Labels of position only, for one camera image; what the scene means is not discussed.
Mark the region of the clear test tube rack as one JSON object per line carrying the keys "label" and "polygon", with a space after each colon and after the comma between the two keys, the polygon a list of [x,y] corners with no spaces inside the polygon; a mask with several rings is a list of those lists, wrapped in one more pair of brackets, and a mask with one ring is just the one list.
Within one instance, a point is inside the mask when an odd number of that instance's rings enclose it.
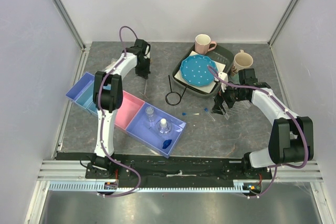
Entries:
{"label": "clear test tube rack", "polygon": [[230,117],[241,114],[247,111],[250,107],[251,107],[251,104],[249,101],[235,102],[234,106],[231,109],[229,109],[227,106],[228,112],[224,117],[225,119],[229,120]]}

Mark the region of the small clear glass bottle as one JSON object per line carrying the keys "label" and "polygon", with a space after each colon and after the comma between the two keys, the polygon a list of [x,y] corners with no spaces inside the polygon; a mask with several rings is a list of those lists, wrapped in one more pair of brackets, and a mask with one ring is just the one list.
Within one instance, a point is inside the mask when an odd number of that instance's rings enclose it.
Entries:
{"label": "small clear glass bottle", "polygon": [[146,107],[145,113],[146,113],[146,116],[149,122],[155,121],[155,113],[154,113],[154,108],[152,106]]}

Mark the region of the round flask white stopper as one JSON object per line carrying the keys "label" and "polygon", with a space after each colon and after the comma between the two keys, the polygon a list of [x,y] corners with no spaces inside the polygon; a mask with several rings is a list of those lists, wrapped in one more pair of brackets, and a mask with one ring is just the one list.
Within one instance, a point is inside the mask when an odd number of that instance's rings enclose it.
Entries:
{"label": "round flask white stopper", "polygon": [[172,133],[172,130],[172,123],[165,118],[160,119],[155,125],[155,131],[161,136],[170,135]]}

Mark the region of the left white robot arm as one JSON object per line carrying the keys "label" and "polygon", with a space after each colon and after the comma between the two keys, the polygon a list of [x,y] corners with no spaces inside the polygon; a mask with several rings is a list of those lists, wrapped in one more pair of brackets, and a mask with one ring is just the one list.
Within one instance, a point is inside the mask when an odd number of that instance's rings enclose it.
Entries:
{"label": "left white robot arm", "polygon": [[151,46],[143,39],[136,39],[120,58],[104,71],[97,71],[93,84],[93,103],[97,108],[98,133],[94,150],[99,157],[114,154],[113,133],[118,110],[123,102],[122,80],[131,71],[147,79],[150,74]]}

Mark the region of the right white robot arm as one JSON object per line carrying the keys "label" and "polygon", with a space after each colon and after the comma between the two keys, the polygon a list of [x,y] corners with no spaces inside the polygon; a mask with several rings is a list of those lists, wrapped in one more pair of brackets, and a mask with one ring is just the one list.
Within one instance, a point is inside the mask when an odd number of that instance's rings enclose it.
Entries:
{"label": "right white robot arm", "polygon": [[246,153],[240,166],[248,179],[259,173],[259,168],[288,166],[302,169],[313,158],[313,123],[307,116],[299,116],[286,107],[274,94],[270,85],[260,82],[253,68],[238,72],[239,84],[226,80],[227,75],[213,67],[209,72],[221,82],[215,103],[226,103],[232,108],[236,102],[248,101],[256,106],[272,124],[267,148]]}

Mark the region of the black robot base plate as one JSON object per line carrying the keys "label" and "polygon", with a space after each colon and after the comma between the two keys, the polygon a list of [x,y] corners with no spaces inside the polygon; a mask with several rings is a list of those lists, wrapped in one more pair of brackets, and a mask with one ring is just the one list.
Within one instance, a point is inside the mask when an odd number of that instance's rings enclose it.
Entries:
{"label": "black robot base plate", "polygon": [[117,179],[126,186],[136,185],[219,185],[233,180],[272,179],[266,168],[246,168],[235,158],[178,157],[116,154],[117,165],[93,153],[59,153],[58,161],[84,161],[86,178]]}

